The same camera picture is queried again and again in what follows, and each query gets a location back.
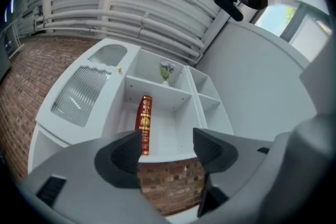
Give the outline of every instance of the flower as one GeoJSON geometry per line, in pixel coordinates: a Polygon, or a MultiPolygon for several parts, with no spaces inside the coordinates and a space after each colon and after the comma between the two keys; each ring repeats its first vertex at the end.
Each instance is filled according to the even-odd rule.
{"type": "Polygon", "coordinates": [[[161,76],[164,80],[167,80],[169,78],[169,75],[173,73],[175,67],[176,65],[169,61],[162,61],[160,63],[161,76]]]}

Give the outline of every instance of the tree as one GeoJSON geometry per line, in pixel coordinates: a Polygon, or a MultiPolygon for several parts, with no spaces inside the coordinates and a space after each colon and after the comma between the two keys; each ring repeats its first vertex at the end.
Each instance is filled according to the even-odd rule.
{"type": "Polygon", "coordinates": [[[286,9],[286,19],[287,19],[287,21],[285,23],[285,26],[287,26],[289,24],[290,20],[292,20],[294,14],[295,14],[295,11],[296,11],[295,8],[287,7],[287,9],[286,9]]]}

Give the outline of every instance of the book spine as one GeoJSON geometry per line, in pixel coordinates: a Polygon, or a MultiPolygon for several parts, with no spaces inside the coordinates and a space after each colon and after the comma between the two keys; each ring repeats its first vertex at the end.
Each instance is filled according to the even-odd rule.
{"type": "Polygon", "coordinates": [[[149,139],[151,130],[153,99],[145,95],[139,104],[135,129],[142,130],[142,155],[149,155],[149,139]]]}

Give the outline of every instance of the white cabinet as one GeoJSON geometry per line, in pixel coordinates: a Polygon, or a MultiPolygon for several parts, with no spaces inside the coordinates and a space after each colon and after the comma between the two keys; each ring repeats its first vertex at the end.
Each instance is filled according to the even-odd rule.
{"type": "Polygon", "coordinates": [[[193,80],[198,109],[203,110],[200,113],[203,128],[233,135],[230,120],[210,77],[191,67],[187,67],[187,72],[193,80]]]}
{"type": "Polygon", "coordinates": [[[134,130],[144,95],[153,98],[150,154],[139,162],[196,157],[195,127],[232,134],[207,75],[138,46],[104,39],[80,56],[46,96],[36,117],[28,172],[68,145],[134,130]],[[169,87],[162,84],[161,61],[176,65],[169,87]]]}

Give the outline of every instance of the brick wall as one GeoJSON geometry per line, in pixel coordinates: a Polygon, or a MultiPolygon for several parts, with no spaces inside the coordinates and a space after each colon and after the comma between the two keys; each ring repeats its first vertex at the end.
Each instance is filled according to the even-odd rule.
{"type": "Polygon", "coordinates": [[[27,175],[30,140],[35,117],[58,77],[94,39],[34,37],[23,39],[0,83],[0,150],[15,180],[27,175]]]}
{"type": "Polygon", "coordinates": [[[142,193],[164,216],[183,212],[201,202],[204,171],[197,159],[141,163],[138,178],[142,193]]]}
{"type": "MultiPolygon", "coordinates": [[[[0,150],[15,180],[27,175],[35,117],[59,76],[96,39],[34,37],[21,40],[22,50],[0,82],[0,150]]],[[[204,171],[196,159],[139,164],[138,177],[148,201],[165,216],[200,203],[204,171]]]]}

